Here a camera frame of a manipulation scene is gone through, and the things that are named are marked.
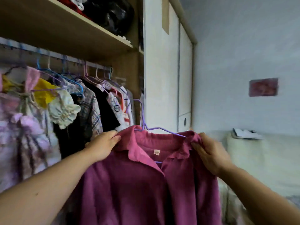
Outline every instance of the hand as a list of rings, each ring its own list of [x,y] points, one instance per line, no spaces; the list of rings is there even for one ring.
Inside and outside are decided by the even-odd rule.
[[[204,148],[196,143],[192,143],[192,146],[200,155],[207,170],[213,175],[220,177],[223,172],[234,166],[230,156],[220,142],[210,138],[205,133],[200,133],[199,135]]]
[[[83,151],[91,156],[94,163],[105,159],[121,140],[121,136],[116,136],[116,134],[115,130],[99,134]]]

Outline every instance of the red garment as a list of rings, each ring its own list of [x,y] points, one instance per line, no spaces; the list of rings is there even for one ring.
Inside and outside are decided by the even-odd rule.
[[[83,15],[84,17],[88,18],[85,14],[82,13],[81,10],[78,9],[77,5],[75,5],[72,1],[70,1],[70,0],[58,0],[58,1],[63,3],[64,5],[68,6],[70,9],[74,10],[75,12],[77,12],[77,13]]]
[[[199,135],[134,128],[141,127],[121,131],[111,154],[84,174],[80,224],[220,225],[217,178],[190,145]]]

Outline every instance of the magenta shirt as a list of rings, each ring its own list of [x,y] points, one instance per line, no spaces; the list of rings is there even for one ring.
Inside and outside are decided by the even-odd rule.
[[[83,175],[80,225],[220,225],[217,178],[190,145],[199,135],[134,128],[141,127],[120,132],[110,155]]]

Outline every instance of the forearm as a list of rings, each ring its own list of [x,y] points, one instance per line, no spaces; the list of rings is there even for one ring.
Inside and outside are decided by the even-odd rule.
[[[0,224],[50,224],[93,163],[84,151],[0,194]]]
[[[221,174],[223,181],[235,192],[250,215],[271,225],[300,224],[300,211],[266,187],[260,181],[236,166]]]

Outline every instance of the closet rod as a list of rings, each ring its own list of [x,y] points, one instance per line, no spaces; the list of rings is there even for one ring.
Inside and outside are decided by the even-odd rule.
[[[46,55],[46,56],[50,56],[50,57],[53,57],[53,58],[58,58],[58,59],[61,59],[61,60],[67,60],[67,61],[71,61],[71,62],[78,63],[78,64],[84,64],[83,60],[80,60],[80,59],[75,58],[75,57],[62,55],[62,54],[52,52],[52,51],[49,51],[49,50],[45,50],[45,49],[39,49],[37,47],[31,46],[31,45],[28,45],[28,44],[25,44],[25,43],[17,42],[17,41],[10,40],[10,39],[5,39],[5,38],[2,38],[2,37],[0,37],[0,44],[1,45],[6,45],[6,46],[12,47],[12,48],[17,48],[17,49],[22,49],[22,50],[26,50],[26,51],[35,52],[35,53],[40,53],[41,55]],[[99,64],[88,62],[88,61],[86,62],[86,65],[90,66],[90,67],[102,69],[102,70],[108,70],[108,71],[111,70],[111,67],[105,67],[105,66],[102,66],[102,65],[99,65]]]

